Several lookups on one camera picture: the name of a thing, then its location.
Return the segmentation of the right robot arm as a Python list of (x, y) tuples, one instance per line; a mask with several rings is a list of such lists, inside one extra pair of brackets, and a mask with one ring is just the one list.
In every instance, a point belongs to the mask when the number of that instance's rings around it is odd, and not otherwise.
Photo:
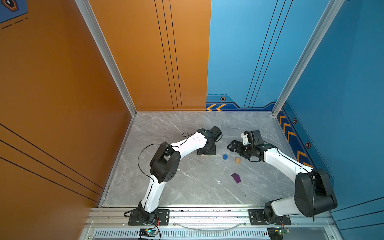
[(248, 160), (257, 157), (260, 162), (267, 163), (295, 184), (294, 196), (285, 199), (269, 201), (265, 204), (264, 216), (270, 224), (279, 218), (301, 214), (314, 218), (338, 207), (331, 177), (323, 169), (313, 169), (282, 153), (272, 144), (243, 145), (239, 141), (232, 141), (227, 149), (236, 152)]

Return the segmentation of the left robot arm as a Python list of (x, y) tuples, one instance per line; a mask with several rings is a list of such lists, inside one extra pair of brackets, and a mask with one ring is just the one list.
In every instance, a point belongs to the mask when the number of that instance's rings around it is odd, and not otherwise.
[(194, 151), (198, 155), (215, 155), (216, 142), (222, 135), (219, 128), (213, 127), (211, 130), (199, 129), (177, 143), (159, 144), (150, 162), (150, 183), (138, 209), (148, 215), (155, 212), (164, 187), (176, 175), (180, 161)]

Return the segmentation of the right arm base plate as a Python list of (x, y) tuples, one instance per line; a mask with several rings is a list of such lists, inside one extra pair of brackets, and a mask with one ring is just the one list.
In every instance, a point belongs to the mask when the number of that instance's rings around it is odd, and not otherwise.
[(249, 220), (250, 224), (252, 226), (263, 226), (263, 225), (270, 225), (270, 226), (277, 226), (277, 225), (285, 225), (290, 226), (292, 224), (291, 219), (289, 216), (282, 216), (277, 217), (272, 222), (269, 222), (264, 215), (263, 209), (249, 209)]

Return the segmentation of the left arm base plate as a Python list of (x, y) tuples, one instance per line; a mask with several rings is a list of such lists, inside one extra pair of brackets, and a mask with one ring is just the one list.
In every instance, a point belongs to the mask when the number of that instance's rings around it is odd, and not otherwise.
[(157, 226), (167, 226), (170, 219), (169, 209), (157, 209), (154, 212), (147, 214), (145, 211), (133, 209), (129, 213), (125, 213), (128, 218), (129, 226), (149, 226), (156, 224)]

